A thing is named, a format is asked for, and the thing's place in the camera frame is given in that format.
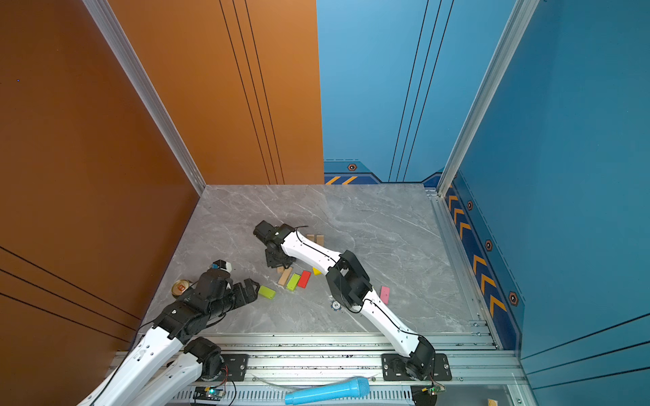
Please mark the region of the plain natural wood plank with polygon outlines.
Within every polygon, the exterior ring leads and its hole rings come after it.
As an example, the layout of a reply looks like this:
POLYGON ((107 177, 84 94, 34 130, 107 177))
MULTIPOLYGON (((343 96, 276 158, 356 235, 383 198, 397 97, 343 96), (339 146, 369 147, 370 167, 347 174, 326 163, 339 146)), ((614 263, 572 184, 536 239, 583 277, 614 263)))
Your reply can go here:
POLYGON ((278 282, 278 284, 280 286, 285 286, 287 284, 287 282, 289 281, 289 278, 291 277, 293 268, 292 267, 287 267, 287 268, 279 267, 277 269, 277 271, 279 273, 279 282, 278 282))

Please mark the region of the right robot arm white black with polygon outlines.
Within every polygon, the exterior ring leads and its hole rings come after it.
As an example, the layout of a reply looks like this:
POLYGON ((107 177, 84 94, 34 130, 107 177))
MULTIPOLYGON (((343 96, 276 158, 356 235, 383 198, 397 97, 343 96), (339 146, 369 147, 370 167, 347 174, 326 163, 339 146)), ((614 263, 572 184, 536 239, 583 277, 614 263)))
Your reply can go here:
POLYGON ((382 301, 353 252, 329 250, 288 224, 275 227, 262 221, 253 234, 265 245, 269 267, 290 267, 301 261, 317 269, 325 275, 334 300, 348 311, 367 318, 389 340, 404 361, 409 377, 420 381, 433 378, 435 348, 423 335, 408 328, 382 301))

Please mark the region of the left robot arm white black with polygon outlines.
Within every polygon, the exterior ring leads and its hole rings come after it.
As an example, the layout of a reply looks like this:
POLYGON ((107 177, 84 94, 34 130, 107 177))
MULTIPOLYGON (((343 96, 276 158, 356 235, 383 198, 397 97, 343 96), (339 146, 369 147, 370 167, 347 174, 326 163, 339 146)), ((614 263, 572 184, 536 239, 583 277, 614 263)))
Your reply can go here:
POLYGON ((258 299, 261 285, 250 278, 233 284, 230 272, 201 274, 156 317, 142 339, 81 405, 164 405, 201 378, 228 374, 222 350, 201 337, 230 311, 258 299))

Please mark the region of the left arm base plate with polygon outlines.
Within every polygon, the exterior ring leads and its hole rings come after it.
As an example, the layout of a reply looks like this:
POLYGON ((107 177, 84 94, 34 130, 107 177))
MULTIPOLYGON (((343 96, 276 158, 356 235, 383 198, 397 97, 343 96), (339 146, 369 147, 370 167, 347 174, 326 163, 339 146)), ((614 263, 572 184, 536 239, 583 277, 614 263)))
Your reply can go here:
POLYGON ((216 383, 223 381, 243 382, 248 370, 250 355, 244 353, 221 354, 222 364, 218 375, 214 377, 216 383))

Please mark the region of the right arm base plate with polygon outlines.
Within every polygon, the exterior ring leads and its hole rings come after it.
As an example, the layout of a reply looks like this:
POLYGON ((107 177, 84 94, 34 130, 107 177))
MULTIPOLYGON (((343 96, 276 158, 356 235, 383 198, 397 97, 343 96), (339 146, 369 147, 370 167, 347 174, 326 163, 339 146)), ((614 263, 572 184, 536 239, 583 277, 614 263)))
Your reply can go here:
POLYGON ((383 379, 386 382, 450 382, 453 379, 450 362, 443 353, 436 353, 434 359, 424 365, 398 354, 382 354, 381 364, 383 379))

